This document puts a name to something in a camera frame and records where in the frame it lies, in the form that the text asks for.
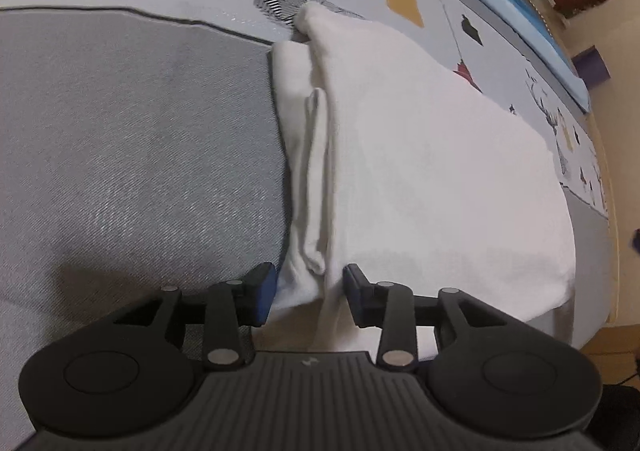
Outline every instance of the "folded white cloth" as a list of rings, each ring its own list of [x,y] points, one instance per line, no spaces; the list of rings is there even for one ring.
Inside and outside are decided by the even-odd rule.
[[[342,297],[348,263],[521,320],[564,303],[574,235],[540,135],[387,26],[309,3],[296,27],[310,42],[272,51],[294,209],[275,307],[324,296],[312,349],[375,355],[380,330]],[[432,329],[418,347],[436,352]]]

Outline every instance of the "purple object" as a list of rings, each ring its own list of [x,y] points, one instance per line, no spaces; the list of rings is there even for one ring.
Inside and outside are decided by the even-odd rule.
[[[578,75],[589,90],[611,78],[607,65],[594,46],[580,52],[572,61]]]

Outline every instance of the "ribbed black surface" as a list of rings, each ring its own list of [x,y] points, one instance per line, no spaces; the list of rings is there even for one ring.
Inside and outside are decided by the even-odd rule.
[[[20,451],[596,450],[586,437],[506,442],[473,433],[434,407],[416,378],[367,354],[258,353],[209,375],[175,418],[139,435],[75,441],[42,432]]]

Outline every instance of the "white towel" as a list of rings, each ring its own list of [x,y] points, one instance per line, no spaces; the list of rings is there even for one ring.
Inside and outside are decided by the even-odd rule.
[[[574,235],[540,135],[387,26],[309,3],[296,27],[310,42],[272,51],[294,208],[275,307],[324,297],[312,349],[376,353],[342,296],[348,263],[521,320],[564,303]],[[418,347],[436,352],[432,329]]]

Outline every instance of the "cable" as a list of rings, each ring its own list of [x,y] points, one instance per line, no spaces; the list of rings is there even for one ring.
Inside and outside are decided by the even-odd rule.
[[[638,376],[638,372],[636,371],[636,373],[634,373],[633,375],[631,375],[631,377],[627,377],[624,381],[620,381],[619,383],[614,384],[614,386],[622,386],[625,383],[628,383],[632,378]]]

